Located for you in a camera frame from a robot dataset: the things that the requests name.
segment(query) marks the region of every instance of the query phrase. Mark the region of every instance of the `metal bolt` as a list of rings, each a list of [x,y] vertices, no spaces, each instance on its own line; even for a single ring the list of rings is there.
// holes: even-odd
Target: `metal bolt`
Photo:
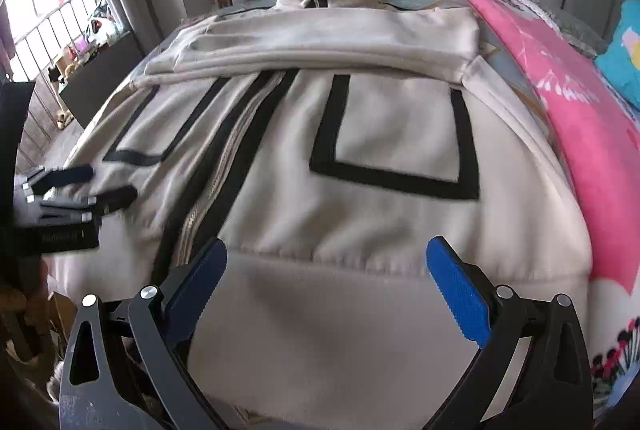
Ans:
[[[149,300],[150,298],[156,296],[157,293],[158,288],[156,286],[148,285],[142,288],[142,291],[140,291],[140,296],[142,296],[142,298],[144,298],[145,300]]]
[[[558,297],[556,297],[556,300],[558,300],[558,303],[562,307],[569,307],[571,305],[571,299],[564,293],[558,295]]]
[[[508,285],[499,285],[498,289],[495,290],[500,298],[509,299],[513,296],[513,289],[511,289]]]
[[[95,295],[87,295],[82,299],[82,305],[84,307],[90,307],[97,301],[97,296]]]

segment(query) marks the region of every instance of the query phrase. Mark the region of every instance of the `blue pillow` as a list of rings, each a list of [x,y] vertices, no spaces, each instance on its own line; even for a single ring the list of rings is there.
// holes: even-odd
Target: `blue pillow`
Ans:
[[[607,52],[595,60],[609,83],[640,109],[640,1],[622,4],[620,23]]]

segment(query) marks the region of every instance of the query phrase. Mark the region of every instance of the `floor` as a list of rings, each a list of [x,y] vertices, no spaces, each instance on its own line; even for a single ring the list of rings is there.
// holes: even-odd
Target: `floor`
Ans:
[[[68,124],[63,131],[58,131],[47,147],[43,165],[47,168],[62,167],[83,132],[84,129],[76,120]]]

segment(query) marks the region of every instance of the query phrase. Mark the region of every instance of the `blue gripper pad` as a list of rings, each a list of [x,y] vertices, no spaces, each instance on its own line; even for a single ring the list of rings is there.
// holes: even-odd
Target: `blue gripper pad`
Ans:
[[[162,293],[169,299],[162,337],[170,349],[190,338],[225,269],[225,245],[212,238],[189,264],[174,268],[162,283]]]
[[[427,268],[467,340],[482,349],[491,336],[489,307],[465,273],[464,264],[442,236],[427,245]]]

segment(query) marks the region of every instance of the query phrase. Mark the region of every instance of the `pink bedding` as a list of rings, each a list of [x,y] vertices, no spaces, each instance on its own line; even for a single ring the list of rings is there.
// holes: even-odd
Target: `pink bedding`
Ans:
[[[526,74],[564,153],[593,248],[594,385],[611,405],[640,362],[640,125],[591,60],[544,20],[511,0],[468,1]]]

